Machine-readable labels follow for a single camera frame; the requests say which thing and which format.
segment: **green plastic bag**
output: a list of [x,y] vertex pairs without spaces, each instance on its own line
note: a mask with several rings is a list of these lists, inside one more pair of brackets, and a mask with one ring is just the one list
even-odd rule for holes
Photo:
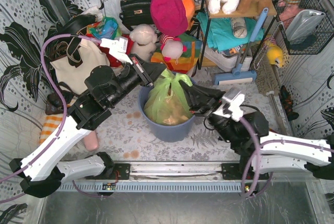
[[189,120],[193,115],[184,91],[178,82],[183,80],[188,86],[193,83],[185,74],[174,75],[165,69],[154,82],[154,88],[148,94],[148,101],[144,106],[145,115],[160,125],[174,126]]

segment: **yellow toy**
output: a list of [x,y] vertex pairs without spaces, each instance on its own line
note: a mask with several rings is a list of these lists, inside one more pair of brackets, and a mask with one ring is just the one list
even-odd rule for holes
[[267,48],[267,58],[269,63],[271,65],[277,65],[279,68],[281,68],[284,64],[283,51],[279,46],[276,45],[275,39],[267,39],[264,44]]

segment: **black bracket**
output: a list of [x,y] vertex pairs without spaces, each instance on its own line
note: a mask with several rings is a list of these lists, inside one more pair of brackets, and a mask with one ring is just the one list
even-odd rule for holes
[[116,180],[116,175],[118,175],[119,181],[126,181],[130,178],[130,168],[129,163],[115,163],[112,173],[101,173],[96,176],[87,176],[87,180]]
[[[221,165],[222,175],[224,180],[241,180],[242,179],[242,171],[240,170],[239,163],[223,163]],[[254,172],[248,172],[247,180],[252,180],[254,176]],[[260,174],[260,180],[269,179],[269,174]]]

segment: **pink hat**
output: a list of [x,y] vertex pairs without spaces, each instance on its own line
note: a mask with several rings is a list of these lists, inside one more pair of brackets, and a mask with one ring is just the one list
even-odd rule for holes
[[168,36],[179,36],[188,27],[182,0],[152,0],[151,16],[157,29]]

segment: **wire basket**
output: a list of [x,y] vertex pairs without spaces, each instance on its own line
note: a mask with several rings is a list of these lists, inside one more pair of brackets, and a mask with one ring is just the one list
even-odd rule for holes
[[[333,38],[334,25],[319,0],[273,0],[273,3],[277,11],[277,20],[283,22],[280,29],[289,55],[318,54]],[[310,34],[289,41],[285,30],[301,9],[322,11],[325,16]]]

